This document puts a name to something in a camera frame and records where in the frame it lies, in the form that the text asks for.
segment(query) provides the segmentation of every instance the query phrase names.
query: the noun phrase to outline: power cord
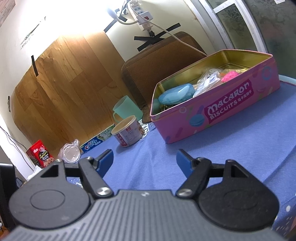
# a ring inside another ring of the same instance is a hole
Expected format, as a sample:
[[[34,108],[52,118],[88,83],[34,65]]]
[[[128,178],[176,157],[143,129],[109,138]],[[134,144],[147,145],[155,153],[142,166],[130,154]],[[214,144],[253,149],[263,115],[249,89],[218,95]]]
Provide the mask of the power cord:
[[[158,27],[158,28],[161,29],[162,31],[168,33],[169,35],[171,35],[173,38],[175,38],[175,39],[176,39],[177,41],[179,41],[180,43],[182,43],[182,44],[184,44],[184,45],[186,45],[186,46],[188,46],[188,47],[194,49],[195,51],[201,53],[201,54],[204,55],[205,57],[207,56],[204,52],[202,52],[202,51],[198,50],[197,48],[195,48],[195,47],[193,47],[193,46],[191,46],[191,45],[189,45],[189,44],[183,42],[182,40],[178,39],[175,35],[171,34],[171,33],[170,33],[169,31],[167,31],[166,29],[164,29],[164,28],[158,26],[157,24],[151,22],[150,20],[145,19],[144,17],[142,17],[141,15],[139,15],[139,14],[138,14],[138,13],[137,13],[137,12],[131,7],[131,3],[130,3],[130,2],[129,2],[128,4],[130,5],[130,8],[132,9],[132,11],[133,11],[136,15],[138,15],[140,18],[142,18],[143,20],[145,20],[145,21],[151,23],[151,24],[154,25],[155,27]]]
[[[11,143],[9,142],[9,144],[12,145],[13,147],[15,147],[15,148],[17,149],[17,151],[21,154],[22,158],[24,159],[25,163],[29,166],[29,168],[30,168],[32,171],[34,171],[34,169],[33,169],[33,168],[29,165],[29,163],[26,161],[26,159],[24,158],[22,152],[19,150],[19,148],[17,147],[17,145],[15,144],[14,141],[16,141],[17,143],[19,143],[20,145],[22,145],[25,149],[26,149],[26,147],[25,147],[22,143],[20,143],[20,142],[18,142],[17,140],[13,139],[13,138],[8,134],[8,132],[5,131],[1,126],[0,126],[0,129],[5,133],[8,142],[11,141],[11,142],[13,143],[13,144],[11,144]]]

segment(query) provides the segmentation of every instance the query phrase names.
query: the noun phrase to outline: metal screw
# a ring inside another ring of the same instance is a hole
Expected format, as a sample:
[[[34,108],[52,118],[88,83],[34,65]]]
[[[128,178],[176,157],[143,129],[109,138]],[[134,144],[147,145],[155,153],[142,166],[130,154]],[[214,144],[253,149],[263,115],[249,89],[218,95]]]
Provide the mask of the metal screw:
[[[189,197],[192,194],[192,190],[188,188],[183,188],[177,192],[179,197]]]
[[[111,192],[112,192],[111,189],[108,187],[102,187],[96,191],[96,193],[101,196],[109,195]]]

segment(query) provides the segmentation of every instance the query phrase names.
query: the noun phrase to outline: blue tablecloth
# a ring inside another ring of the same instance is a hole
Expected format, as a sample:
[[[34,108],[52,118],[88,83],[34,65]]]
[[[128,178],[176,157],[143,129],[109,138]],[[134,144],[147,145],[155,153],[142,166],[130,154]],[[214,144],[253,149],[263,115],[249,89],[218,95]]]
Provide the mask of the blue tablecloth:
[[[111,137],[82,157],[113,150],[114,162],[104,180],[115,192],[170,189],[173,193],[185,181],[176,163],[178,149],[213,163],[234,159],[276,194],[281,209],[273,228],[286,235],[296,215],[295,122],[296,87],[281,83],[268,97],[179,142],[165,144],[154,129],[131,147],[123,148]],[[213,178],[209,185],[220,180]]]

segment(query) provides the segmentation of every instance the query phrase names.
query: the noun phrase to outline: toothpaste box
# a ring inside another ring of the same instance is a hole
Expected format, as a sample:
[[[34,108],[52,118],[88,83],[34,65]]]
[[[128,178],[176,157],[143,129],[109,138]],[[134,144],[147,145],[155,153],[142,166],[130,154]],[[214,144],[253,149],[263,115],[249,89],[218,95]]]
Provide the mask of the toothpaste box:
[[[88,142],[86,142],[82,146],[80,146],[83,153],[90,151],[91,149],[93,149],[97,145],[101,144],[103,141],[106,141],[107,139],[109,139],[112,136],[111,131],[114,127],[115,127],[115,124],[109,126],[107,129],[102,131],[100,134],[94,136]]]

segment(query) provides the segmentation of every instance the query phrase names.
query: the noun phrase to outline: white plastic lid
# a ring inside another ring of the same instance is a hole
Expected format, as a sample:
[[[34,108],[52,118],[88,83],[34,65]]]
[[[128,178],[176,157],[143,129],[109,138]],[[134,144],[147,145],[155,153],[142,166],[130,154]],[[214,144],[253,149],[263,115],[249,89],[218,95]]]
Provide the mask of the white plastic lid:
[[[80,150],[77,146],[73,144],[68,144],[64,147],[63,152],[63,160],[67,163],[75,163],[80,158]]]

